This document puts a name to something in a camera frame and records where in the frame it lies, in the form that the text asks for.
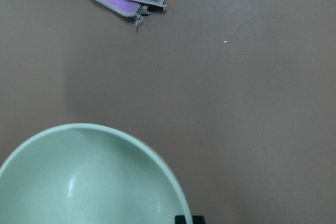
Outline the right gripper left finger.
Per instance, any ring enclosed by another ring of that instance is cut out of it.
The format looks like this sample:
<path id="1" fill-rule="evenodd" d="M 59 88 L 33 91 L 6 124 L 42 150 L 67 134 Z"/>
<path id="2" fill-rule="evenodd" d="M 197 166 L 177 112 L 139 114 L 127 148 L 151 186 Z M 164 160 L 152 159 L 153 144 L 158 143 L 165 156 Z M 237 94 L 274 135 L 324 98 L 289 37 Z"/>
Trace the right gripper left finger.
<path id="1" fill-rule="evenodd" d="M 175 224 L 186 224 L 186 219 L 184 215 L 177 215 L 174 218 Z"/>

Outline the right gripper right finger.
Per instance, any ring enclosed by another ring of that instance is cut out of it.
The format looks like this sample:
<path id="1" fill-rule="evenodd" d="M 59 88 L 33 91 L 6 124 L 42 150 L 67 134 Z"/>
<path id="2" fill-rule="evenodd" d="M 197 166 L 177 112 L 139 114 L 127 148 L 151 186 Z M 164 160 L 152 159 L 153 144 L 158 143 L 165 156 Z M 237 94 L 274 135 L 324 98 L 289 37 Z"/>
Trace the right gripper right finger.
<path id="1" fill-rule="evenodd" d="M 192 216 L 193 224 L 205 224 L 205 217 L 201 215 Z"/>

